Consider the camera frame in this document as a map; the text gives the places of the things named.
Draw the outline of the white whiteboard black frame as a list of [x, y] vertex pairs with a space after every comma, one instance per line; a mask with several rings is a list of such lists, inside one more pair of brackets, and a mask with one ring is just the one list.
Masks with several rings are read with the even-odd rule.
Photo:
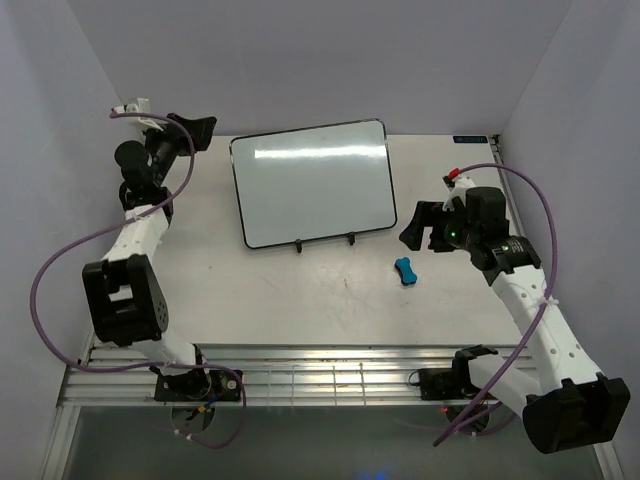
[[397, 223], [386, 128], [377, 118], [237, 137], [229, 152], [252, 250], [351, 239]]

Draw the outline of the blue whiteboard eraser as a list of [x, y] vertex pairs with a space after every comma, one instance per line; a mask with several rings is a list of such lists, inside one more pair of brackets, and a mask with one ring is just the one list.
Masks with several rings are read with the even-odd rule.
[[415, 274], [411, 261], [408, 257], [398, 258], [394, 262], [394, 268], [399, 275], [400, 282], [403, 286], [412, 286], [417, 283], [418, 277]]

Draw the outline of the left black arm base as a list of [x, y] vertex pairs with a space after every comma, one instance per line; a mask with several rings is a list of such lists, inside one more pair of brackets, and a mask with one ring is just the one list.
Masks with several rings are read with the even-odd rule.
[[178, 375], [163, 375], [158, 367], [149, 370], [157, 377], [153, 398], [158, 402], [206, 403], [214, 399], [236, 402], [241, 399], [241, 370], [236, 370], [234, 375], [219, 369], [194, 369]]

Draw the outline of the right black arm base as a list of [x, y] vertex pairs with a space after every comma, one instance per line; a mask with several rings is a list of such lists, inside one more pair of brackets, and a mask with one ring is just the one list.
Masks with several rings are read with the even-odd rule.
[[422, 368], [413, 371], [408, 384], [419, 390], [423, 401], [470, 400], [479, 389], [459, 381], [450, 368]]

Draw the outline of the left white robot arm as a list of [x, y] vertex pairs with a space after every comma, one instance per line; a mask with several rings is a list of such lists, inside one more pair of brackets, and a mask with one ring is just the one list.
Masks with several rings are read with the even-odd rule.
[[[194, 400], [210, 392], [212, 376], [198, 366], [203, 363], [198, 347], [169, 330], [169, 310], [152, 258], [174, 213], [164, 180], [178, 157], [208, 149], [216, 123], [214, 116], [186, 119], [170, 113], [163, 126], [143, 131], [142, 142], [129, 140], [116, 148], [127, 224], [104, 257], [82, 270], [98, 339], [136, 348], [160, 364], [160, 374], [178, 375], [178, 388]], [[177, 364], [189, 366], [181, 370]]]

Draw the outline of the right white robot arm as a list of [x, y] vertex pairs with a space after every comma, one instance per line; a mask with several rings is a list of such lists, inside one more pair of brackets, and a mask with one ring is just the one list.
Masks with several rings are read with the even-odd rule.
[[538, 376], [477, 345], [457, 351], [444, 372], [421, 370], [421, 395], [492, 397], [523, 420], [529, 440], [544, 454], [608, 442], [630, 391], [579, 345], [555, 300], [544, 296], [547, 281], [534, 247], [509, 227], [502, 191], [471, 187], [447, 202], [418, 202], [399, 239], [412, 251], [427, 241], [436, 253], [467, 252], [510, 313]]

